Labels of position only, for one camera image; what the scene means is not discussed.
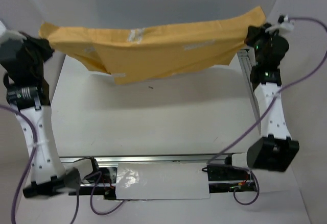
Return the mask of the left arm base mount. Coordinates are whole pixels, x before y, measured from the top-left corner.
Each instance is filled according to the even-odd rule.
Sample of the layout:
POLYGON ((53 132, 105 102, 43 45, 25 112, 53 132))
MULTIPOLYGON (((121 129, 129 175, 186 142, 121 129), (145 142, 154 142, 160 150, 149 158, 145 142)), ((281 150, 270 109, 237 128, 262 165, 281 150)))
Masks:
POLYGON ((79 190, 80 196, 91 196, 93 197, 102 196, 105 200, 116 200, 116 176, 117 166, 100 166, 99 173, 87 176, 82 180, 81 187, 79 190))

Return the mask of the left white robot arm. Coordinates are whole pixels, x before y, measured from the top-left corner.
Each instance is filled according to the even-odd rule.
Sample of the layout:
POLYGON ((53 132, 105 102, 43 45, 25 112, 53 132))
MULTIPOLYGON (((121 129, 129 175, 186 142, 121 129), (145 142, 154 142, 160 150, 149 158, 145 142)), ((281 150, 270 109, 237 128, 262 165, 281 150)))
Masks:
POLYGON ((49 198, 79 192, 80 183, 99 180, 101 170, 93 157, 73 162, 65 168, 57 152, 52 129, 49 85, 43 65, 53 55, 46 39, 33 38, 13 30, 1 30, 1 66, 6 100, 23 130, 28 153, 30 185, 25 198, 49 198))

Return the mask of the orange pillowcase with blue back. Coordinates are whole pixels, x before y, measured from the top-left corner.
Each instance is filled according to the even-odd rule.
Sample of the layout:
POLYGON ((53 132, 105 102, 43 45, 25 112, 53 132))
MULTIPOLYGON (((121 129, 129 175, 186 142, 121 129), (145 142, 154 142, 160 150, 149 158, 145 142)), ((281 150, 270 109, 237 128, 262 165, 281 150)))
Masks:
POLYGON ((248 27, 266 16, 256 7, 238 17, 137 29, 59 27, 45 22, 39 36, 82 63, 111 75, 118 85, 229 65, 244 47, 248 27))

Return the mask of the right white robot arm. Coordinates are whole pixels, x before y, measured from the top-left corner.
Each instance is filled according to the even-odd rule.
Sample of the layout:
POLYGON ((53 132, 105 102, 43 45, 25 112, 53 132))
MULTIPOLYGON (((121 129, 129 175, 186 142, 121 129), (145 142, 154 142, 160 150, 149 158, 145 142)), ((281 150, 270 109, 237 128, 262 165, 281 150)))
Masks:
POLYGON ((232 154, 223 173, 235 179, 242 168, 284 172, 299 151, 298 141, 292 139, 287 128, 280 89, 279 65, 289 50, 282 36, 294 29, 293 21, 261 27, 250 26, 245 39, 246 47, 238 51, 243 76, 251 95, 259 139, 245 153, 232 154))

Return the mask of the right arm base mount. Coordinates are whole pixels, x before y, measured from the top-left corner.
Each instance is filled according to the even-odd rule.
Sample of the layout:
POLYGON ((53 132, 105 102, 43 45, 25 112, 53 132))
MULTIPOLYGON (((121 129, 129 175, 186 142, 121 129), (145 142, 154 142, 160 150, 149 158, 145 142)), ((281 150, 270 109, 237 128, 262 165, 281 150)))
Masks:
POLYGON ((246 170, 219 165, 209 165, 201 170, 207 174, 210 193, 256 191, 254 179, 246 170))

